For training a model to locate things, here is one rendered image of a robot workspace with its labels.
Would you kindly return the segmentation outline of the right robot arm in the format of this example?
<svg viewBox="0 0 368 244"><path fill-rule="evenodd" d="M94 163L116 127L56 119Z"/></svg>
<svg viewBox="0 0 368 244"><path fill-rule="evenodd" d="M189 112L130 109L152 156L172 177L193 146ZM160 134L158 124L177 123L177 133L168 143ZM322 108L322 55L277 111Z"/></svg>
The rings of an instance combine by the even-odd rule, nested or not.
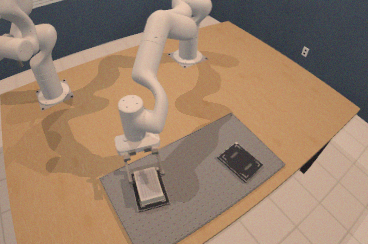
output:
<svg viewBox="0 0 368 244"><path fill-rule="evenodd" d="M0 57L28 61L41 50L30 60L30 67L42 91L38 100L43 105L55 105L69 94L68 85L59 80L51 56L57 33L50 24L34 25L29 18L32 8L33 0L0 0L0 18L12 22L10 34L14 36L0 36Z"/></svg>

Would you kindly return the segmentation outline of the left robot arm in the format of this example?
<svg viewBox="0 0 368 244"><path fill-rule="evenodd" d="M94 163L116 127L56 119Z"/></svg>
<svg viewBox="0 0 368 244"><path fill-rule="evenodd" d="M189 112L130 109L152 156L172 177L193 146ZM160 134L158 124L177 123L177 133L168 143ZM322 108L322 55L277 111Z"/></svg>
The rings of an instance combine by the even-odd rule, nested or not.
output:
<svg viewBox="0 0 368 244"><path fill-rule="evenodd" d="M134 62L132 79L153 93L155 107L154 110L146 109L143 100L136 95L127 95L119 100L118 110L123 131L129 141L140 141L146 136L146 132L159 134L164 129L168 98L157 79L157 72L166 40L189 40L179 41L179 50L174 52L173 57L181 64L200 62L202 54L197 51L198 29L211 9L211 0L172 0L172 9L158 10L147 19ZM194 17L191 18L191 15Z"/></svg>

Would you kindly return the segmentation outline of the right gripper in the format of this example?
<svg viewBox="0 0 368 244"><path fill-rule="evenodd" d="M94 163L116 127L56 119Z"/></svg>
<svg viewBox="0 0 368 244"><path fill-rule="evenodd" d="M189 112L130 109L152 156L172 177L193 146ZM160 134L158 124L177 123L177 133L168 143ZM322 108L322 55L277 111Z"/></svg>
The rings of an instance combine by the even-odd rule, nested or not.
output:
<svg viewBox="0 0 368 244"><path fill-rule="evenodd" d="M4 34L4 35L2 35L2 36L7 36L7 37L13 37L14 38L14 36L12 35L12 34ZM0 57L0 61L3 59L3 57ZM17 60L16 60L17 61ZM23 67L23 63L22 63L22 61L17 61L17 63L18 63L18 65L19 65L19 67Z"/></svg>

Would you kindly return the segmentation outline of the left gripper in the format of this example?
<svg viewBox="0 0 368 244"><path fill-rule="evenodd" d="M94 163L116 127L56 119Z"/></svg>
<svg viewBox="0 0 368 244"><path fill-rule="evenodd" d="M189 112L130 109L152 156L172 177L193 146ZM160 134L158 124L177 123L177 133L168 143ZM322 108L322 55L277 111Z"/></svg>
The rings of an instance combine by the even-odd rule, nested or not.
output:
<svg viewBox="0 0 368 244"><path fill-rule="evenodd" d="M136 155L136 153L138 152L144 151L144 153L146 153L146 152L151 151L152 155L156 154L156 157L159 163L158 168L159 168L160 174L161 176L165 175L165 172L164 172L164 169L163 169L160 157L159 157L159 152L158 152L158 147L160 147L159 134L151 134L151 133L146 132L146 137L144 139L140 141L135 141L135 142L129 141L128 139L125 138L123 134L123 135L119 135L115 137L115 145L116 145L116 150L117 150L118 155L123 156L124 158L129 184L133 184L133 179L132 179L131 171L129 172L127 161L131 160L130 156Z"/></svg>

